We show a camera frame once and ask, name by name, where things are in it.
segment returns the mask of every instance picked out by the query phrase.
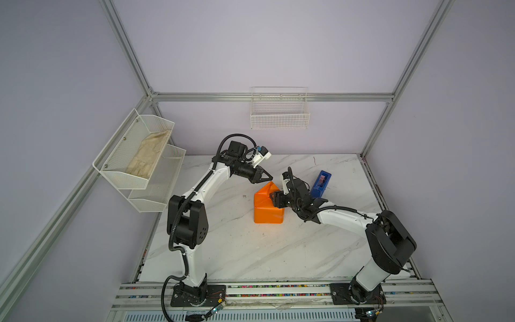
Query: white arm segment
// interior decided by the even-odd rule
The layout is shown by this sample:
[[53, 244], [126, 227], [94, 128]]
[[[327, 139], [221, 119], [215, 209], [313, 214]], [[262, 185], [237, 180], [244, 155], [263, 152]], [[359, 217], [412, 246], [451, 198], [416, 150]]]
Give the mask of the white arm segment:
[[[209, 170], [202, 176], [204, 178], [209, 172], [211, 172], [211, 168], [213, 164], [209, 166]], [[219, 162], [215, 169], [215, 172], [209, 177], [209, 179], [200, 187], [197, 195], [192, 198], [192, 201], [199, 200], [203, 204], [207, 204], [218, 188], [222, 185], [222, 183], [226, 182], [230, 176], [230, 169], [225, 164]], [[183, 196], [188, 197], [191, 192], [195, 189], [195, 187], [202, 181], [200, 179], [194, 187], [192, 187], [189, 191], [187, 191]], [[188, 258], [188, 267], [190, 269], [190, 273], [183, 280], [184, 284], [192, 287], [198, 287], [202, 284], [205, 276], [205, 268], [202, 263], [202, 245], [195, 246], [195, 249], [191, 249], [189, 247], [185, 247], [186, 256]]]
[[[322, 207], [333, 206], [332, 202], [324, 203]], [[365, 219], [363, 216], [345, 211], [345, 210], [324, 210], [319, 212], [318, 220], [323, 224], [333, 225], [343, 229], [350, 230], [361, 237], [366, 238], [365, 229], [367, 224], [372, 223], [377, 218], [375, 213], [361, 213], [371, 219]], [[356, 275], [356, 281], [367, 291], [372, 292], [374, 288], [381, 283], [390, 273], [382, 270], [371, 258], [361, 271]]]
[[[329, 207], [334, 206], [332, 202], [326, 202], [320, 206]], [[367, 224], [372, 223], [376, 218], [377, 214], [375, 213], [365, 213], [360, 212], [361, 214], [367, 215], [370, 217], [369, 219], [365, 219], [363, 216], [345, 211], [345, 210], [324, 210], [317, 214], [318, 220], [322, 224], [333, 225], [336, 227], [340, 227], [346, 230], [350, 230], [353, 233], [360, 235], [363, 238], [366, 238], [365, 229], [367, 229]]]
[[[195, 184], [195, 186], [184, 193], [183, 196], [188, 197], [193, 192], [195, 187], [204, 179], [204, 177], [212, 171], [212, 167], [213, 163], [209, 165], [209, 170], [205, 173], [205, 175], [202, 176], [202, 178]], [[201, 203], [206, 205], [211, 200], [218, 188], [222, 185], [222, 183], [229, 179], [230, 175], [230, 168], [227, 165], [219, 162], [216, 165], [215, 172], [202, 185], [202, 187], [200, 187], [199, 191], [196, 193], [196, 196], [192, 198], [192, 201], [199, 200]]]

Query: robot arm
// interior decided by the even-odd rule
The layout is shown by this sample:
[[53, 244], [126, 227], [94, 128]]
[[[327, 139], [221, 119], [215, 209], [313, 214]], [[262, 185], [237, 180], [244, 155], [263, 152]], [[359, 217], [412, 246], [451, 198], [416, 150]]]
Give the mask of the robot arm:
[[372, 258], [354, 276], [346, 294], [355, 304], [368, 301], [381, 281], [398, 274], [417, 248], [393, 212], [364, 213], [313, 198], [304, 182], [293, 177], [290, 167], [283, 173], [283, 191], [272, 193], [270, 198], [275, 207], [291, 207], [305, 222], [334, 225], [367, 238]]
[[[220, 151], [225, 141], [231, 137], [248, 138], [254, 147], [248, 149], [245, 144], [231, 141], [227, 150]], [[272, 176], [259, 166], [259, 163], [270, 156], [270, 152], [264, 146], [256, 146], [250, 137], [244, 134], [229, 135], [220, 144], [203, 178], [182, 196], [173, 196], [170, 199], [166, 226], [166, 231], [170, 235], [168, 248], [171, 251], [180, 250], [184, 262], [184, 276], [170, 278], [180, 281], [181, 296], [189, 303], [203, 303], [207, 290], [207, 275], [202, 264], [201, 248], [209, 229], [205, 205], [232, 175], [247, 178], [250, 183], [271, 181]]]

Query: white wire basket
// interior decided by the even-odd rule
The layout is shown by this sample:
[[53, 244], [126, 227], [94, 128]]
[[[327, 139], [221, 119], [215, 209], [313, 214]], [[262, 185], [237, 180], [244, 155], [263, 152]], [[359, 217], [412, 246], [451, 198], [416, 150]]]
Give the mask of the white wire basket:
[[306, 87], [253, 87], [250, 127], [265, 129], [307, 129], [310, 111]]
[[139, 115], [102, 162], [93, 167], [139, 212], [161, 212], [171, 197], [186, 150], [168, 144], [174, 123]]

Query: blue box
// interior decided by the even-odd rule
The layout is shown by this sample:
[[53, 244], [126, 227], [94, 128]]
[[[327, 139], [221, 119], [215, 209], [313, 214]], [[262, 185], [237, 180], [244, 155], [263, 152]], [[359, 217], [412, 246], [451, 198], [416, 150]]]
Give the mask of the blue box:
[[320, 171], [313, 188], [311, 189], [311, 196], [313, 198], [321, 198], [325, 188], [329, 183], [329, 179], [331, 178], [331, 174], [329, 172]]

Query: black cable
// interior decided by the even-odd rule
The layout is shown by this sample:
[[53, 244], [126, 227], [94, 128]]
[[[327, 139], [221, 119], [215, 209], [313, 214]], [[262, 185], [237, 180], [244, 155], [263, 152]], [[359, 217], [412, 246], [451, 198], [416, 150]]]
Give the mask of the black cable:
[[245, 156], [247, 155], [249, 149], [247, 148], [247, 146], [245, 145], [244, 146], [244, 150], [243, 150], [243, 156], [241, 158], [238, 159], [238, 161], [243, 161], [245, 160]]
[[304, 180], [302, 180], [302, 179], [300, 179], [300, 181], [302, 181], [302, 182], [304, 182], [305, 184], [307, 184], [307, 189], [308, 189], [308, 190], [311, 190], [311, 186], [310, 186], [310, 184], [309, 184], [309, 183], [307, 183], [306, 181], [304, 181]]
[[395, 265], [397, 265], [398, 268], [400, 268], [401, 270], [405, 271], [405, 272], [408, 272], [408, 273], [411, 273], [409, 271], [409, 269], [405, 269], [404, 267], [401, 266], [401, 264], [397, 263], [397, 262], [393, 262]]
[[181, 219], [181, 215], [184, 213], [184, 210], [186, 209], [187, 205], [190, 203], [191, 199], [196, 195], [196, 192], [204, 185], [204, 183], [213, 175], [213, 171], [209, 171], [208, 174], [199, 182], [199, 184], [193, 189], [193, 192], [190, 193], [190, 195], [184, 200], [181, 207], [179, 207], [179, 210], [177, 211], [177, 214], [175, 215], [174, 223], [171, 226], [170, 230], [170, 238], [168, 239], [168, 249], [170, 251], [176, 251], [180, 250], [182, 253], [182, 262], [184, 263], [184, 276], [177, 277], [174, 275], [170, 275], [166, 278], [163, 289], [161, 290], [161, 309], [163, 310], [163, 315], [166, 318], [168, 322], [174, 322], [169, 316], [168, 313], [165, 310], [164, 307], [164, 291], [166, 289], [166, 284], [170, 279], [174, 279], [177, 281], [184, 280], [188, 274], [190, 273], [190, 266], [188, 265], [188, 259], [186, 256], [186, 250], [182, 246], [174, 246], [174, 240], [175, 240], [175, 231], [177, 230], [177, 225], [179, 224], [179, 221]]
[[250, 152], [255, 151], [255, 150], [256, 150], [256, 148], [253, 147], [252, 149], [250, 149], [247, 152], [245, 152], [245, 155], [244, 155], [245, 156], [245, 161], [247, 161], [247, 162], [252, 161], [253, 157], [247, 158], [247, 154], [249, 154]]
[[296, 198], [297, 190], [295, 190], [295, 183], [293, 181], [294, 176], [293, 176], [293, 172], [291, 171], [291, 167], [290, 166], [288, 167], [288, 178], [290, 179], [290, 182], [291, 182], [291, 191], [289, 193], [292, 194], [292, 196], [293, 196], [292, 200], [293, 200], [294, 206], [295, 206], [295, 208], [297, 208], [296, 210], [298, 211], [301, 208], [301, 201], [302, 200], [301, 200], [300, 197]]
[[166, 290], [166, 285], [168, 284], [168, 281], [172, 279], [173, 276], [170, 275], [166, 278], [166, 280], [163, 283], [163, 288], [161, 289], [161, 310], [163, 311], [164, 318], [168, 322], [174, 322], [174, 320], [171, 319], [171, 317], [168, 315], [166, 308], [164, 307], [164, 291]]
[[205, 314], [190, 314], [190, 315], [187, 315], [185, 320], [188, 321], [188, 322], [202, 322], [204, 320], [207, 320], [208, 318], [210, 318], [212, 315], [213, 315], [213, 311], [215, 310], [215, 308], [217, 308], [220, 304], [217, 303], [215, 304], [215, 306], [213, 306], [207, 313]]
[[322, 207], [322, 208], [317, 209], [308, 218], [306, 218], [304, 220], [304, 222], [308, 222], [308, 221], [312, 220], [313, 218], [315, 218], [317, 213], [319, 213], [321, 211], [324, 211], [324, 210], [345, 210], [345, 211], [357, 213], [358, 215], [362, 216], [365, 219], [373, 219], [372, 217], [369, 217], [367, 215], [362, 215], [362, 214], [358, 213], [358, 211], [356, 209], [354, 209], [354, 208], [334, 205], [334, 206], [327, 206], [327, 207]]
[[215, 162], [213, 162], [213, 167], [212, 167], [213, 170], [216, 169], [216, 164], [218, 163], [218, 159], [220, 158], [220, 151], [222, 150], [224, 143], [227, 141], [227, 139], [233, 138], [233, 137], [242, 137], [242, 138], [249, 139], [252, 142], [252, 144], [254, 145], [254, 148], [257, 148], [256, 142], [248, 135], [240, 134], [240, 133], [228, 135], [222, 140], [222, 142], [218, 146], [218, 150], [216, 151], [216, 154], [215, 154]]

